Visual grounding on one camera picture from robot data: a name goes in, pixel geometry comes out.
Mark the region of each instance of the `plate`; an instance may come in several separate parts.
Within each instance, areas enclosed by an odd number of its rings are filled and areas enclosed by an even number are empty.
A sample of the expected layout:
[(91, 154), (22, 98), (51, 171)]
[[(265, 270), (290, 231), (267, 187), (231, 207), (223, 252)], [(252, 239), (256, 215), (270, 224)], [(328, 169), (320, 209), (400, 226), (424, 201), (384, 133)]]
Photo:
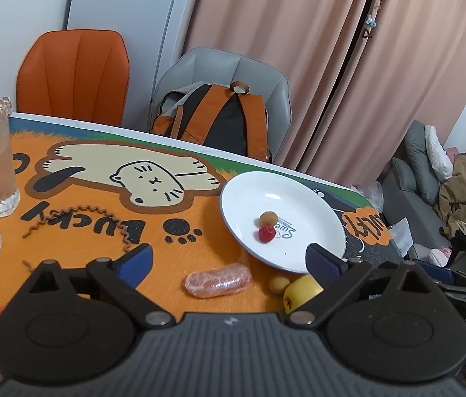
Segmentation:
[[(246, 251), (273, 267), (308, 273), (306, 247), (318, 243), (339, 258), (345, 231), (334, 210), (314, 191), (286, 176), (251, 171), (233, 177), (222, 189), (220, 209), (229, 230)], [(276, 237), (262, 243), (258, 218), (272, 210), (279, 217)]]

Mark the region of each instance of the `brown ball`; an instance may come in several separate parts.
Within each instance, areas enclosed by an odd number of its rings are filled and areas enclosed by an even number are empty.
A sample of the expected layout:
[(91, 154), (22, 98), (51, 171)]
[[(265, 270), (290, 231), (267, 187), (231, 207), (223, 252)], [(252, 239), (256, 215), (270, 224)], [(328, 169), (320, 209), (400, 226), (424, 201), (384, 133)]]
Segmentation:
[(264, 212), (259, 218), (259, 224), (261, 227), (263, 227), (264, 225), (270, 225), (274, 227), (275, 225), (277, 225), (278, 219), (279, 218), (275, 212)]
[(275, 275), (268, 282), (268, 289), (272, 294), (282, 295), (290, 284), (290, 280), (286, 276)]

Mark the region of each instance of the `curtain gap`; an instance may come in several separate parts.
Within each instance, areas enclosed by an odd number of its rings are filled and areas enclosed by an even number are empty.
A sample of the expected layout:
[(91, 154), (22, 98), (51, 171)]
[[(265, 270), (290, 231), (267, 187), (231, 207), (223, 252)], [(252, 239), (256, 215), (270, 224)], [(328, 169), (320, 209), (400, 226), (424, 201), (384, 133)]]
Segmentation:
[[(305, 154), (306, 154), (306, 151), (308, 151), (310, 145), (312, 144), (312, 141), (314, 140), (314, 136), (316, 135), (316, 132), (317, 132), (317, 130), (319, 128), (319, 124), (321, 124), (321, 119), (323, 118), (323, 115), (325, 114), (326, 109), (327, 109), (328, 105), (330, 104), (330, 101), (332, 100), (332, 97), (334, 96), (334, 94), (335, 94), (335, 92), (336, 92), (336, 90), (337, 90), (337, 88), (338, 88), (338, 86), (339, 86), (339, 84), (341, 82), (341, 79), (343, 78), (343, 74), (345, 73), (345, 70), (347, 69), (347, 66), (349, 65), (350, 58), (353, 55), (354, 49), (356, 48), (356, 44), (358, 43), (358, 40), (359, 40), (360, 36), (362, 35), (363, 26), (364, 26), (365, 21), (367, 19), (367, 15), (371, 11), (371, 8), (372, 8), (373, 4), (374, 4), (374, 0), (365, 0), (365, 4), (363, 5), (363, 10), (361, 12), (359, 23), (356, 26), (356, 31), (354, 31), (353, 39), (350, 42), (349, 49), (347, 50), (347, 54), (345, 55), (345, 58), (343, 59), (341, 69), (340, 69), (340, 71), (338, 73), (338, 76), (337, 76), (337, 78), (335, 80), (334, 86), (332, 87), (332, 90), (330, 91), (329, 97), (328, 97), (328, 99), (327, 99), (327, 101), (325, 103), (323, 111), (321, 112), (321, 115), (319, 116), (319, 120), (318, 120), (318, 122), (316, 124), (316, 128), (314, 128), (314, 131), (312, 132), (312, 136), (310, 137), (310, 140), (308, 141), (308, 145), (306, 146), (306, 149), (305, 149)], [(299, 168), (301, 166), (301, 164), (303, 163), (303, 159), (304, 159), (305, 154), (303, 154), (303, 156), (301, 157), (301, 160), (299, 160), (299, 163), (295, 167), (296, 169)]]

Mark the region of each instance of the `curtain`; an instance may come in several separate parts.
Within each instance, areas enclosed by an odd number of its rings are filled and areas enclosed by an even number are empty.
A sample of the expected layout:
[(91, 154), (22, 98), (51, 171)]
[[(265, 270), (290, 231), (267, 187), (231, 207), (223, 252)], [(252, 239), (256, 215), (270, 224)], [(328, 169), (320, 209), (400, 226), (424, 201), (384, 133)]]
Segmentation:
[(344, 185), (374, 181), (412, 120), (445, 141), (466, 104), (466, 0), (383, 0), (352, 78), (298, 170)]
[(197, 0), (185, 49), (209, 46), (277, 68), (292, 126), (275, 157), (295, 168), (335, 84), (366, 0)]

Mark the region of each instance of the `yellow fruit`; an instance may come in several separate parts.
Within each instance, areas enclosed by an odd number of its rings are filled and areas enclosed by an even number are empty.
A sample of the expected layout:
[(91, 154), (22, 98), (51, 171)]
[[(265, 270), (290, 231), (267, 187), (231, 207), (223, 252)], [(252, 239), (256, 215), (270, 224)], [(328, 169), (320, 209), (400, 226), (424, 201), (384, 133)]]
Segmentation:
[(290, 280), (286, 276), (275, 275), (268, 282), (268, 289), (275, 295), (282, 295)]
[(322, 286), (311, 276), (304, 275), (288, 285), (284, 291), (284, 310), (289, 314), (323, 290)]
[(261, 227), (265, 225), (270, 225), (274, 227), (277, 225), (279, 218), (275, 212), (271, 212), (270, 210), (268, 212), (264, 212), (260, 218), (259, 218), (259, 225)]

